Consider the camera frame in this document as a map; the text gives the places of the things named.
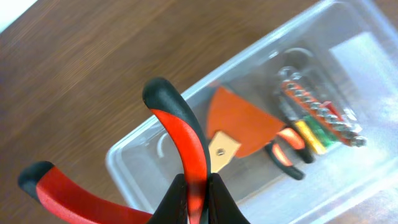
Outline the orange black long-nose pliers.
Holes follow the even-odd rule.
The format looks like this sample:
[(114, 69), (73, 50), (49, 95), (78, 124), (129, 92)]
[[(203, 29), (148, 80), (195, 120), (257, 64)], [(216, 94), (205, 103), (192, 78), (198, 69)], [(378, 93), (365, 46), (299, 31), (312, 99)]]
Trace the orange black long-nose pliers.
[(311, 164), (315, 159), (308, 149), (306, 142), (296, 130), (286, 127), (279, 131), (275, 138), (264, 147), (271, 161), (283, 173), (295, 180), (302, 180), (305, 177), (305, 173), (294, 166), (293, 162), (284, 152), (283, 147), (293, 150), (304, 163)]

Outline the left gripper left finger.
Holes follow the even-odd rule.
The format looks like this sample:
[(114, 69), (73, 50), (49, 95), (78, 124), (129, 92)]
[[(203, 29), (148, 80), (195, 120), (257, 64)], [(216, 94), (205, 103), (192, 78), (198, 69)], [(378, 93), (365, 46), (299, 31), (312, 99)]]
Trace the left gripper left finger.
[(187, 224), (187, 183), (177, 174), (147, 224)]

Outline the orange scraper wooden handle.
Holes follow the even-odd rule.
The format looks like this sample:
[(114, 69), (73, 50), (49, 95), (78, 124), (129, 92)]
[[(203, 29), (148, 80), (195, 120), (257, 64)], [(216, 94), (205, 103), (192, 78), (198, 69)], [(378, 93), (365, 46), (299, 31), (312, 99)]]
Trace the orange scraper wooden handle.
[(233, 157), (244, 158), (260, 150), (284, 126), (280, 119), (227, 88), (219, 87), (206, 116), (211, 171), (220, 171)]

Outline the small red cutting pliers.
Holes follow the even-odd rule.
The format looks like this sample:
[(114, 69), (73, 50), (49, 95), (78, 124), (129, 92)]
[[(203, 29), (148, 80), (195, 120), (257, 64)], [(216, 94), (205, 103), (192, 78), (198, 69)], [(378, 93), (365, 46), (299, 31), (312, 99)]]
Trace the small red cutting pliers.
[[(180, 155), (187, 183), (188, 223), (209, 223), (210, 159), (197, 118), (180, 93), (164, 78), (147, 82), (142, 99), (164, 126)], [(69, 223), (147, 223), (153, 215), (87, 192), (49, 161), (25, 168), (17, 183), (41, 206)]]

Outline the orange socket rail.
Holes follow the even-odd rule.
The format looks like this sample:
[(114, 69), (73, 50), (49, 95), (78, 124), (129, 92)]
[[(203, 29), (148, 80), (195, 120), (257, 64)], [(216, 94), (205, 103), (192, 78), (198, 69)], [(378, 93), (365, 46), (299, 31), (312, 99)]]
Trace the orange socket rail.
[(314, 118), (321, 127), (332, 133), (337, 140), (351, 147), (366, 146), (368, 140), (359, 135), (347, 122), (320, 103), (309, 91), (293, 79), (284, 79), (281, 83), (284, 94), (306, 114)]

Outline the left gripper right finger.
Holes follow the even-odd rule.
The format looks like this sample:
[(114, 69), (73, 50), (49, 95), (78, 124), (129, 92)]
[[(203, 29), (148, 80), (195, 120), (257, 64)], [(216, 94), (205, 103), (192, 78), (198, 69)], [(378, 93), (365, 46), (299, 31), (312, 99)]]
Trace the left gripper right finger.
[(208, 190), (210, 224), (249, 224), (219, 174), (212, 173)]

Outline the clear screwdriver bit case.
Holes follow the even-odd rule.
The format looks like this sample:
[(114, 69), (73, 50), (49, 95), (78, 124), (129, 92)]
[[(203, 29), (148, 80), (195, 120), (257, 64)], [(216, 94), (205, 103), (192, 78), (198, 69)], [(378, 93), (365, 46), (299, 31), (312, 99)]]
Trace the clear screwdriver bit case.
[[(358, 123), (355, 112), (349, 105), (348, 100), (339, 91), (335, 83), (328, 77), (326, 71), (322, 68), (319, 61), (315, 58), (313, 52), (308, 49), (293, 47), (282, 53), (284, 66), (279, 70), (278, 76), (281, 83), (284, 79), (293, 79), (309, 91), (316, 99), (334, 114), (347, 122), (358, 134), (362, 131)], [(316, 149), (317, 154), (324, 154), (326, 150), (337, 143), (341, 143), (332, 133), (301, 110), (294, 101), (288, 98), (281, 89), (279, 90), (281, 101), (284, 101), (292, 107), (292, 110), (300, 119), (302, 119), (313, 133), (316, 139), (323, 145), (321, 149)]]

